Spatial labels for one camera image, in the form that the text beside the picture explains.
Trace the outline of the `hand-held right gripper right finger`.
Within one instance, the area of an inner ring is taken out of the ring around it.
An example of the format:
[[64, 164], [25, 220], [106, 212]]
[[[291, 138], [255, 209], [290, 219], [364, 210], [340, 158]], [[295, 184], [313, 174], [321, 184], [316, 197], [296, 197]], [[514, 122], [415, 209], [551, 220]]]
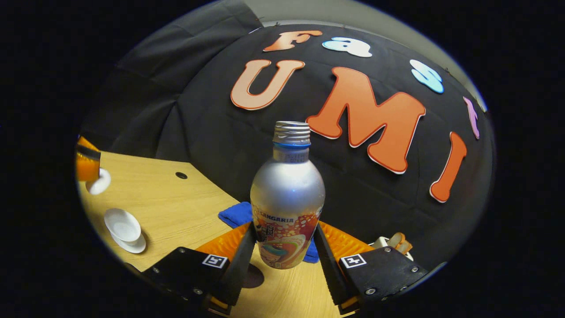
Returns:
[[342, 315], [376, 315], [429, 276], [394, 247], [374, 248], [322, 221], [313, 239], [331, 298]]

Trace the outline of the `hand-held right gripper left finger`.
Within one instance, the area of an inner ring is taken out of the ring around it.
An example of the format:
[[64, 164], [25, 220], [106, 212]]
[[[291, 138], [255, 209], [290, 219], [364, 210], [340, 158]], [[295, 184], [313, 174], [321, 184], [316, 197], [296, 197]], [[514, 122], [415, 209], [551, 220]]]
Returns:
[[252, 222], [196, 249], [178, 247], [141, 276], [191, 310], [230, 310], [236, 305], [256, 245]]

